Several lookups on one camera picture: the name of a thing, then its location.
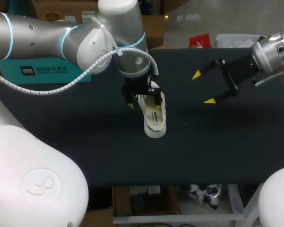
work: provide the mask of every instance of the cable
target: cable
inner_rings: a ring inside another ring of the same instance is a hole
[[[136,53],[140,53],[140,54],[144,55],[153,64],[154,74],[155,75],[159,75],[158,66],[157,66],[155,60],[153,59],[153,57],[151,57],[148,53],[146,53],[144,51],[141,51],[141,50],[138,50],[138,49],[134,49],[134,48],[123,48],[123,49],[119,49],[119,51],[122,51],[122,52],[136,52]],[[63,87],[60,87],[60,88],[57,88],[57,89],[54,89],[54,90],[50,90],[50,91],[35,91],[35,90],[26,89],[26,88],[17,86],[15,84],[9,82],[8,80],[4,79],[2,76],[0,76],[0,82],[5,84],[8,87],[14,89],[14,90],[17,90],[17,91],[25,93],[25,94],[30,94],[30,95],[35,95],[35,96],[54,95],[54,94],[58,94],[60,92],[63,92],[65,90],[71,88],[75,84],[77,84],[80,80],[82,80],[85,76],[87,76],[89,74],[89,72],[93,70],[93,68],[95,68],[97,65],[99,65],[103,60],[105,60],[109,56],[111,56],[113,54],[116,54],[116,53],[117,53],[117,51],[113,50],[111,52],[108,52],[108,53],[104,54],[101,58],[96,60],[89,68],[87,68],[83,73],[81,73],[72,82],[68,83],[67,85],[64,85]]]
[[[92,17],[91,19],[94,20],[100,26],[100,28],[103,30],[103,32],[106,34],[108,40],[110,41],[110,43],[113,45],[113,47],[117,51],[118,56],[119,57],[122,56],[122,54],[123,54],[122,51],[119,50],[119,47],[115,43],[115,40],[114,40],[112,34],[107,30],[107,28],[104,26],[104,24],[97,17]]]
[[[283,75],[283,74],[284,74],[284,71],[279,72],[279,73],[276,73],[276,74],[274,74],[274,75],[271,75],[271,76],[269,76],[269,77],[267,77],[267,78],[265,78],[265,79],[260,80],[259,82],[257,82],[257,83],[255,84],[255,86],[258,87],[259,85],[264,84],[265,82],[267,82],[267,81],[269,81],[269,80],[271,80],[271,79],[273,79],[273,78],[279,77],[279,76],[281,76],[281,75]]]

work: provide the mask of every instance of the yellow fingertip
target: yellow fingertip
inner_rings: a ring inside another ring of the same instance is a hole
[[[129,107],[134,109],[133,104],[132,103],[128,103]]]
[[[208,99],[204,103],[211,103],[211,104],[216,104],[216,100],[214,98]]]
[[[198,70],[198,71],[195,73],[193,79],[196,79],[196,78],[198,78],[199,76],[201,76],[200,70]]]

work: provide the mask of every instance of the red sign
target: red sign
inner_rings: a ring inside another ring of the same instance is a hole
[[[212,46],[210,45],[209,34],[198,35],[195,37],[191,37],[189,39],[189,48],[205,48],[210,49]]]

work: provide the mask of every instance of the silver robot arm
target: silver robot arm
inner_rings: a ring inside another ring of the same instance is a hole
[[[86,70],[98,58],[113,50],[109,31],[119,47],[147,52],[140,8],[137,0],[100,0],[95,20],[78,26],[69,21],[45,22],[39,19],[0,13],[0,59],[56,57]],[[126,78],[145,75],[150,61],[140,54],[125,52],[116,57]],[[111,57],[92,73],[103,71]]]
[[[0,13],[0,59],[55,57],[86,70],[101,54],[112,50],[106,35],[93,21],[77,26]],[[110,59],[93,73],[104,70]]]
[[[284,65],[284,32],[254,44],[252,55],[259,69],[266,75],[280,70]]]

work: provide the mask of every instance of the teal box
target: teal box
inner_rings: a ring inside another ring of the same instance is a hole
[[[68,61],[58,58],[29,60],[0,60],[2,76],[14,84],[69,83],[83,71]],[[87,75],[80,82],[90,82]]]

